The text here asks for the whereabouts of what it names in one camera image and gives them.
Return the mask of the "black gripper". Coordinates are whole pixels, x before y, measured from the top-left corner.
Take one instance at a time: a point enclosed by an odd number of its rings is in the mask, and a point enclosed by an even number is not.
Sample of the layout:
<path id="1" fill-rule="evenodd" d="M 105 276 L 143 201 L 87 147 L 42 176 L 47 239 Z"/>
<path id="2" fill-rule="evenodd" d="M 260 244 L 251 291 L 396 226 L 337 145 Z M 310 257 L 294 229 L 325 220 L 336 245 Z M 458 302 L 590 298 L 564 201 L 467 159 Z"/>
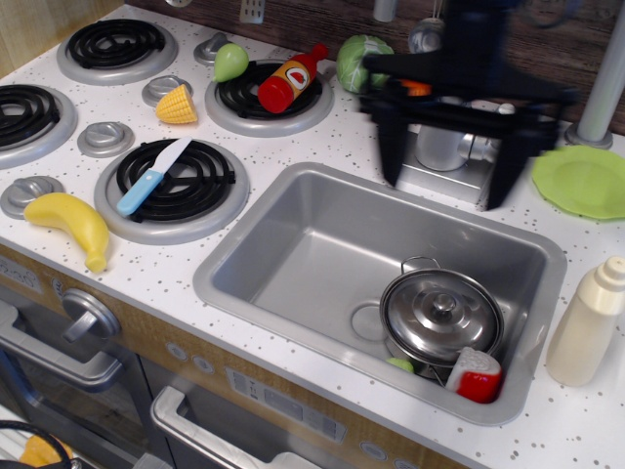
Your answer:
<path id="1" fill-rule="evenodd" d="M 578 101 L 569 87 L 532 76 L 496 59 L 489 65 L 452 63 L 443 51 L 425 54 L 368 55 L 367 71 L 388 77 L 384 87 L 363 88 L 361 110 L 377 125 L 382 174 L 395 187 L 406 152 L 408 122 L 378 116 L 383 104 L 395 104 L 410 124 L 418 123 L 499 140 L 486 210 L 500 207 L 530 157 L 556 146 L 559 121 Z M 426 83 L 432 94 L 410 97 L 401 79 Z"/>

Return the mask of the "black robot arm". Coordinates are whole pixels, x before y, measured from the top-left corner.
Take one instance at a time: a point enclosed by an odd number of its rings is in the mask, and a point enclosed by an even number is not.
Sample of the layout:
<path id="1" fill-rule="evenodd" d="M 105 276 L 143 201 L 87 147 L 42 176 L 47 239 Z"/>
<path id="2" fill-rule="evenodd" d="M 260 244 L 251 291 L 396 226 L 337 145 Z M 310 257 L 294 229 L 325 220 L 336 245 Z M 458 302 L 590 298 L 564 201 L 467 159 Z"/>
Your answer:
<path id="1" fill-rule="evenodd" d="M 399 178 L 411 124 L 500 141 L 488 210 L 505 201 L 530 157 L 556 146 L 578 93 L 507 62 L 509 16 L 518 5 L 448 1 L 439 49 L 364 57 L 370 74 L 388 78 L 379 90 L 364 85 L 360 108 L 378 126 L 383 177 L 390 185 Z"/>

